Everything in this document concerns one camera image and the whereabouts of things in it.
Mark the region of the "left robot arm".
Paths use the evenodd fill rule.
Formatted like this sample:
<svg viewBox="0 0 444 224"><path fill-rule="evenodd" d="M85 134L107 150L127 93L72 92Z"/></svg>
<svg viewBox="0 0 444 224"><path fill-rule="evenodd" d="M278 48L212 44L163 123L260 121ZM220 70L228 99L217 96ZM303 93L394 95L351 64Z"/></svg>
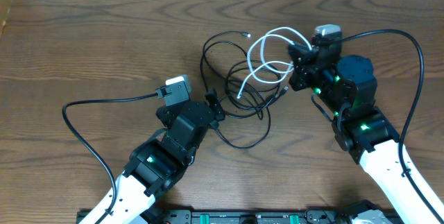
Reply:
<svg viewBox="0 0 444 224"><path fill-rule="evenodd" d="M160 87L155 95L165 102L156 112L163 128L131 153L117 188L82 223L131 223L147 212L194 163L207 131L225 118L215 89L203 102L192 101L183 84Z"/></svg>

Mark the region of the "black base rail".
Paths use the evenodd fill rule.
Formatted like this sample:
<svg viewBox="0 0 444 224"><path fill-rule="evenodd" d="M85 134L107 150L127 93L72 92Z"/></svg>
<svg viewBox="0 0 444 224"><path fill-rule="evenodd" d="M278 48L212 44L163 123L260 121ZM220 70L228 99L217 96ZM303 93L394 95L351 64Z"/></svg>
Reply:
<svg viewBox="0 0 444 224"><path fill-rule="evenodd" d="M128 221L134 223L164 224L335 224L335 223L401 223L395 212L383 212L368 200L345 209L310 208L292 212L231 212L194 211L192 209L161 210L152 207Z"/></svg>

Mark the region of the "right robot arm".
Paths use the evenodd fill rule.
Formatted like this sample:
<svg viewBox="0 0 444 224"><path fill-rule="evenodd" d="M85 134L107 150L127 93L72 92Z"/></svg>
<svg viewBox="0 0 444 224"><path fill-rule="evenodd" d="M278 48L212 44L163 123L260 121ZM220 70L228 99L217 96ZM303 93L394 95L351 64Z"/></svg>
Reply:
<svg viewBox="0 0 444 224"><path fill-rule="evenodd" d="M334 113L334 137L384 192L405 223L442 223L443 203L411 161L400 135L375 106L370 59L341 56L341 48L289 45L293 90L311 88Z"/></svg>

